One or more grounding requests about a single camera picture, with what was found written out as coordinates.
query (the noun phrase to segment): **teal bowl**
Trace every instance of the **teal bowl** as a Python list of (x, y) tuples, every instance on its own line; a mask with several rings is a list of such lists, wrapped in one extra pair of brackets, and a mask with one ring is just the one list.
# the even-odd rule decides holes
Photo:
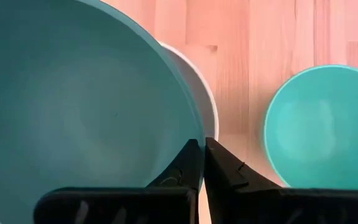
[(97, 0), (0, 0), (0, 222), (61, 187), (145, 187), (202, 121), (164, 49)]
[(264, 146), (290, 187), (358, 189), (358, 69), (325, 65), (289, 79), (267, 110)]

